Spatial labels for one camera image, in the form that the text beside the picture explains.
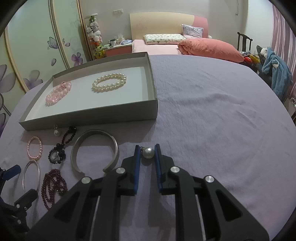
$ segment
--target silver screw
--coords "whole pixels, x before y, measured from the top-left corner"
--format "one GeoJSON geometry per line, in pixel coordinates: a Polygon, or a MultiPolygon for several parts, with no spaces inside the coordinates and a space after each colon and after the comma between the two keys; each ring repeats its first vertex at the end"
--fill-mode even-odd
{"type": "Polygon", "coordinates": [[[83,184],[88,184],[88,183],[91,182],[91,179],[90,179],[90,177],[84,177],[84,178],[81,179],[81,182],[82,182],[83,184]]]}
{"type": "Polygon", "coordinates": [[[178,167],[171,167],[170,168],[170,171],[173,172],[173,173],[177,173],[177,172],[180,171],[180,168],[178,168],[178,167]]]}
{"type": "Polygon", "coordinates": [[[213,178],[212,176],[206,176],[205,177],[206,182],[208,183],[212,183],[213,181],[215,181],[215,178],[213,178]]]}
{"type": "Polygon", "coordinates": [[[119,168],[117,168],[116,169],[116,172],[118,173],[118,174],[123,174],[123,173],[125,173],[125,169],[123,168],[123,167],[119,167],[119,168]]]}

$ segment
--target thin silver bangle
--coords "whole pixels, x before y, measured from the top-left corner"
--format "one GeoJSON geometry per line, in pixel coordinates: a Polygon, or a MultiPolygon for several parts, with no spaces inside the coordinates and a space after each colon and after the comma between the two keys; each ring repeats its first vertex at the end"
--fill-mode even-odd
{"type": "Polygon", "coordinates": [[[77,152],[78,152],[78,149],[81,146],[82,142],[86,138],[88,138],[92,135],[104,135],[104,136],[111,138],[112,141],[114,142],[115,152],[114,152],[113,159],[106,167],[103,168],[103,172],[107,173],[107,172],[111,171],[118,162],[118,152],[119,151],[118,151],[118,145],[117,145],[115,138],[106,131],[102,131],[102,130],[98,130],[98,129],[88,130],[88,131],[84,132],[80,137],[78,137],[78,139],[76,140],[76,142],[72,148],[72,151],[71,151],[71,165],[77,172],[79,172],[83,175],[84,175],[84,173],[77,166],[77,160],[76,160],[77,152]]]}
{"type": "Polygon", "coordinates": [[[34,160],[34,159],[30,160],[27,163],[27,165],[26,165],[26,167],[24,169],[24,174],[22,176],[22,188],[24,189],[24,193],[26,193],[26,189],[25,189],[25,174],[26,174],[26,171],[27,171],[29,165],[31,165],[31,163],[34,163],[37,166],[37,168],[38,168],[38,186],[37,186],[37,189],[36,189],[36,191],[38,193],[39,192],[39,187],[40,187],[40,168],[39,168],[38,162],[36,160],[34,160]]]}

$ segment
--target mattress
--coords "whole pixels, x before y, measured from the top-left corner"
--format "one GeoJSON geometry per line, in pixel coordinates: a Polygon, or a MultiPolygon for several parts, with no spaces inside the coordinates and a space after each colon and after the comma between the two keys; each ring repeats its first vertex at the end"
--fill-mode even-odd
{"type": "Polygon", "coordinates": [[[132,45],[132,52],[148,52],[149,55],[156,54],[181,54],[178,45],[173,44],[153,44],[146,45],[142,39],[135,39],[132,45]]]}
{"type": "MultiPolygon", "coordinates": [[[[214,176],[263,225],[270,240],[274,238],[296,206],[296,128],[280,100],[260,77],[240,64],[183,55],[152,55],[150,59],[158,98],[156,120],[79,126],[65,147],[66,160],[53,165],[47,153],[61,137],[54,136],[53,130],[27,132],[18,123],[39,85],[24,95],[8,120],[0,138],[1,168],[19,164],[23,170],[28,162],[27,141],[36,135],[44,144],[38,161],[41,180],[58,168],[70,189],[83,177],[73,173],[70,153],[84,131],[99,128],[115,137],[120,149],[117,167],[133,155],[135,145],[159,143],[162,154],[191,175],[214,176]]],[[[112,158],[109,144],[106,137],[93,136],[79,148],[77,164],[87,176],[103,177],[102,168],[112,158]]],[[[37,146],[32,148],[34,154],[37,146]]],[[[26,188],[36,188],[36,182],[32,165],[26,188]]],[[[5,183],[1,197],[13,204],[22,194],[19,176],[5,183]]],[[[46,212],[39,196],[28,209],[28,225],[46,212]]],[[[158,193],[152,160],[141,161],[137,195],[121,198],[120,240],[175,240],[174,196],[158,193]]]]}

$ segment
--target cream headboard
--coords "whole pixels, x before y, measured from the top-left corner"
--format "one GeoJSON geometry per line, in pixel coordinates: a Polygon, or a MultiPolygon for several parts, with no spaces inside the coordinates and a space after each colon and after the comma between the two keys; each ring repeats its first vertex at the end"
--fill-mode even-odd
{"type": "Polygon", "coordinates": [[[130,13],[132,39],[143,39],[145,34],[182,34],[182,24],[203,27],[207,38],[207,19],[177,12],[130,13]]]}

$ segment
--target wooden chair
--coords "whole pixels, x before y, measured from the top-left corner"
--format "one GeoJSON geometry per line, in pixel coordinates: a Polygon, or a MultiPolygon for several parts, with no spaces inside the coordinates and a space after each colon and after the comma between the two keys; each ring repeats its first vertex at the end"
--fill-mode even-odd
{"type": "MultiPolygon", "coordinates": [[[[247,35],[241,34],[240,32],[237,32],[237,34],[239,35],[239,40],[240,40],[240,37],[242,36],[242,52],[246,52],[246,50],[247,50],[247,39],[250,40],[249,51],[251,51],[251,43],[252,43],[253,39],[250,39],[247,35]]],[[[239,50],[239,40],[237,42],[237,51],[239,50]]]]}

